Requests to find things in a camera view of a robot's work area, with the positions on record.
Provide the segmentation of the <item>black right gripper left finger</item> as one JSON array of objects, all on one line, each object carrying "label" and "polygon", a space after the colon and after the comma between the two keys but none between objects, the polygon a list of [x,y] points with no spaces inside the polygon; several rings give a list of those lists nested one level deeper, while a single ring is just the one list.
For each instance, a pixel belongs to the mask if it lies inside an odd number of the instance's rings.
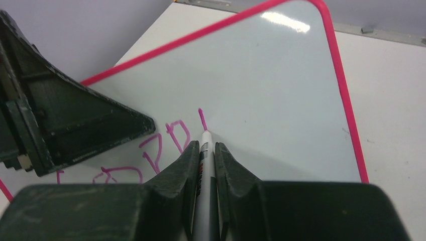
[{"label": "black right gripper left finger", "polygon": [[1,240],[192,240],[199,142],[144,184],[40,184],[1,217]]}]

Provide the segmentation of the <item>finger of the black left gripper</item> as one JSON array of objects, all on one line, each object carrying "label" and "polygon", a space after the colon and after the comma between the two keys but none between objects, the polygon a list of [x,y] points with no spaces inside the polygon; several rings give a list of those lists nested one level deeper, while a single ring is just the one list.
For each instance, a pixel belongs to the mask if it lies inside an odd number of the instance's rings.
[{"label": "finger of the black left gripper", "polygon": [[1,11],[1,162],[41,177],[156,130],[154,120],[69,78]]}]

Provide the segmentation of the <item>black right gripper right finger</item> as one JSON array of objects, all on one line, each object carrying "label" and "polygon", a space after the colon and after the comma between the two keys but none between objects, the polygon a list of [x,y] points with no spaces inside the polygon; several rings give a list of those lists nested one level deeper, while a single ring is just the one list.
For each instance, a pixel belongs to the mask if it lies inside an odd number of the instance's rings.
[{"label": "black right gripper right finger", "polygon": [[221,240],[409,240],[375,185],[263,181],[225,144],[215,155]]}]

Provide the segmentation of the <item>pink framed whiteboard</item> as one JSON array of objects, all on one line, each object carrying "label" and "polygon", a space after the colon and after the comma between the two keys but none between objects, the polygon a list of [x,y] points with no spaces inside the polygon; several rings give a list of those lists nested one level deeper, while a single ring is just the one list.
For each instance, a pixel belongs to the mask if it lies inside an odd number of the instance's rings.
[{"label": "pink framed whiteboard", "polygon": [[80,84],[155,132],[41,177],[1,162],[8,201],[36,183],[145,183],[204,129],[263,180],[369,181],[323,1],[266,1]]}]

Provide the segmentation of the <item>white marker pen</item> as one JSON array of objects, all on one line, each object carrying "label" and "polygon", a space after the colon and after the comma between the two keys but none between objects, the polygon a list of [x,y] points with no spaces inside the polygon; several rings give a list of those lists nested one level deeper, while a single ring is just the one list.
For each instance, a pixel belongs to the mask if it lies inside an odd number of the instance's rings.
[{"label": "white marker pen", "polygon": [[192,239],[220,240],[215,153],[209,131],[201,136]]}]

